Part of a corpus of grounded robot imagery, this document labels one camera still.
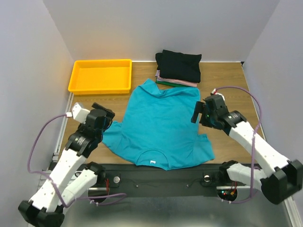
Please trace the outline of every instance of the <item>black folded shirt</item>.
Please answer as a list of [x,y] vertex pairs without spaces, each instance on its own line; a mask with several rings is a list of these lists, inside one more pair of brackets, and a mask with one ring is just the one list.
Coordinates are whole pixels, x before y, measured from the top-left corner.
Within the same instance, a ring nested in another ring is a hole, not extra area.
[[201,54],[193,55],[163,50],[162,53],[156,54],[157,70],[160,70],[162,78],[200,83],[199,62],[201,57]]

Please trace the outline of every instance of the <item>pink folded cloth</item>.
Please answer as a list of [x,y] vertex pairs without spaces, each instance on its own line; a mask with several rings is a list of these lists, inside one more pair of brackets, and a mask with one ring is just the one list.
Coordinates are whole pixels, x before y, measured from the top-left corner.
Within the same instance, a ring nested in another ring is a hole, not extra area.
[[182,84],[190,87],[197,87],[197,83],[192,83],[188,81],[183,81],[179,79],[166,79],[160,77],[160,70],[157,70],[155,77],[157,78],[157,81],[163,81],[163,82],[169,82],[169,83],[174,83],[174,84]]

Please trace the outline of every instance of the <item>white wall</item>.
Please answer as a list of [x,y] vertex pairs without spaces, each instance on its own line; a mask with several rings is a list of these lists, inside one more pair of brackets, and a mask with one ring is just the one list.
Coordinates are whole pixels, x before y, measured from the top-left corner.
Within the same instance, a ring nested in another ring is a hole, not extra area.
[[[0,7],[0,226],[25,227],[17,208],[37,188],[26,171],[42,125],[64,113],[73,60],[41,0],[3,1]],[[32,169],[52,157],[60,121],[42,135]]]
[[[243,67],[259,98],[268,142],[303,162],[303,1],[281,0]],[[303,192],[297,193],[303,217]]]
[[244,61],[279,0],[44,0],[75,60]]

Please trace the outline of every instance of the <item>screw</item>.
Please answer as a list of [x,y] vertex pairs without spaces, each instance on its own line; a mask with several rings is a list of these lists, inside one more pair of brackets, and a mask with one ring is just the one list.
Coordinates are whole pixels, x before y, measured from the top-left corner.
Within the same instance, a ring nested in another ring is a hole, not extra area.
[[210,182],[210,181],[211,181],[210,176],[209,176],[209,175],[205,175],[205,176],[204,176],[204,181],[205,181],[206,183]]
[[119,182],[120,182],[120,177],[115,176],[115,177],[114,177],[114,183],[119,183]]

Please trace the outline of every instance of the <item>teal t-shirt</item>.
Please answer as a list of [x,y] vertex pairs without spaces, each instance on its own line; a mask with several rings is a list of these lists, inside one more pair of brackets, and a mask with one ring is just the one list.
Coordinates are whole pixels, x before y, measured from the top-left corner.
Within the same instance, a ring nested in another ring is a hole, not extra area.
[[103,143],[116,155],[136,165],[165,170],[192,167],[214,159],[206,134],[190,122],[198,88],[159,90],[148,79],[132,93],[123,121],[104,132]]

